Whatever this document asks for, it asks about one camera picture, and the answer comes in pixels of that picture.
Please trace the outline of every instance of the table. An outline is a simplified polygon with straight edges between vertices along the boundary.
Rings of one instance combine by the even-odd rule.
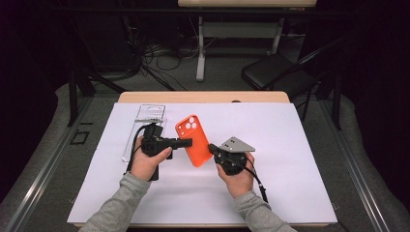
[[[299,116],[286,94],[232,91],[123,93],[108,119],[69,223],[81,226],[118,189],[127,167],[121,157],[142,103],[166,106],[165,137],[176,136],[173,125],[194,113],[211,143],[221,144],[237,135],[255,147],[255,167],[270,204],[291,224],[337,222]],[[260,195],[258,187],[254,189]],[[160,164],[160,179],[151,185],[131,222],[131,227],[244,226],[215,164],[210,160],[195,168],[183,149]]]
[[[180,7],[189,8],[303,8],[314,7],[316,0],[178,0]],[[284,19],[277,22],[198,22],[198,66],[196,80],[204,80],[205,51],[204,37],[222,38],[273,38],[268,55],[276,54]]]

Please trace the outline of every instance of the orange phone case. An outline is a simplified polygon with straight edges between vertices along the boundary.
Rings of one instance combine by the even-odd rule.
[[[193,166],[200,167],[212,157],[208,149],[208,139],[196,115],[191,114],[177,123],[175,130],[180,138],[192,138],[192,146],[185,150]]]

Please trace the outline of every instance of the chair leg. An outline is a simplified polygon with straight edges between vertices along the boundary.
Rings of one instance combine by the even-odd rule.
[[[301,121],[303,122],[307,116],[308,112],[308,102],[310,101],[310,95],[311,95],[311,89],[308,90],[307,92],[307,100],[305,101],[305,107],[304,107],[304,112],[302,114],[302,119]]]

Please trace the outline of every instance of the forearm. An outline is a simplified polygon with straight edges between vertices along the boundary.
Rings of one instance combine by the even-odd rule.
[[[256,196],[253,190],[237,197],[235,208],[253,232],[296,231],[272,212],[269,204]]]
[[[120,181],[120,188],[87,220],[80,231],[126,231],[150,185],[150,182],[127,173]]]

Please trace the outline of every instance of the person's left hand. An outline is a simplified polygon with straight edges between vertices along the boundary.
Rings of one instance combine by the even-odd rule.
[[[148,157],[142,152],[141,141],[143,136],[140,136],[135,141],[135,148],[138,148],[132,161],[131,174],[143,181],[149,181],[155,172],[156,167],[164,161],[169,155],[171,155],[172,148],[168,147],[163,149],[154,157]]]

